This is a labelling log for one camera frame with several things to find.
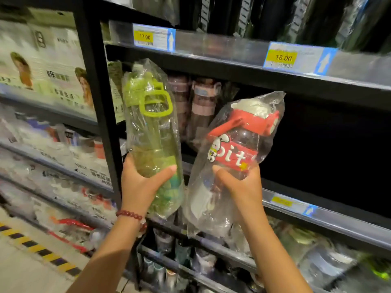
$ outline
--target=price tag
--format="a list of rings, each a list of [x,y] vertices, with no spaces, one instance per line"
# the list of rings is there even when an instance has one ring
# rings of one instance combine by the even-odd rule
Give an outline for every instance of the price tag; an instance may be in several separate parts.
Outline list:
[[[134,45],[138,47],[174,52],[175,34],[171,28],[133,24]]]
[[[275,194],[270,203],[307,217],[312,217],[318,209],[317,206],[281,194]]]
[[[264,68],[326,75],[336,48],[270,42]]]

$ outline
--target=yellow star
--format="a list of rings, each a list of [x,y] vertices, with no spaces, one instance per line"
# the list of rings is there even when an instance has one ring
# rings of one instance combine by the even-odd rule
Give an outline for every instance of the yellow star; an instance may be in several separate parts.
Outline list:
[[[242,162],[242,164],[240,165],[240,169],[242,170],[242,171],[244,171],[245,169],[247,169],[247,163],[245,163],[245,162]]]

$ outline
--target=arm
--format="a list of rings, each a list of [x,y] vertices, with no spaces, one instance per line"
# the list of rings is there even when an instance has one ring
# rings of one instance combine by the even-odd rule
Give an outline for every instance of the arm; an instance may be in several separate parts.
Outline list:
[[[239,210],[240,224],[268,293],[312,293],[295,263],[267,221],[262,206],[258,165],[239,181],[220,166],[213,171],[229,189]]]
[[[130,154],[122,172],[122,209],[145,217],[159,187],[176,171],[169,166],[150,178],[142,177]],[[141,224],[119,216],[110,233],[66,293],[115,293]]]

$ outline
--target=woman's hair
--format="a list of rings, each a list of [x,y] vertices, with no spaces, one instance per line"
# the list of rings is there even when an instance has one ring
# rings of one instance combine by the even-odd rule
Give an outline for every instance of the woman's hair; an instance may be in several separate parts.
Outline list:
[[[82,68],[75,68],[75,74],[76,74],[76,77],[78,79],[78,81],[80,82],[80,78],[84,78],[85,80],[87,80],[88,82],[88,79],[87,79],[87,72],[82,69]]]
[[[21,62],[24,66],[27,67],[27,70],[29,71],[29,73],[31,73],[29,64],[26,62],[26,60],[20,54],[18,54],[17,52],[11,52],[11,58],[12,58],[12,61],[17,60],[18,62]]]

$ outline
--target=floor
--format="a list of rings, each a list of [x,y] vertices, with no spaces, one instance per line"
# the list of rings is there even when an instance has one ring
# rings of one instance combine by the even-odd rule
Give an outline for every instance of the floor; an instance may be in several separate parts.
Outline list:
[[[16,229],[32,241],[44,246],[47,250],[61,256],[69,264],[81,270],[89,258],[77,252],[66,243],[38,230],[27,222],[8,217],[0,208],[0,226],[6,225]],[[7,232],[0,232],[0,284],[2,293],[64,293],[72,284],[74,277],[62,272],[60,267],[52,265],[29,249],[17,239],[12,239]],[[121,278],[117,292],[135,293],[134,284]]]

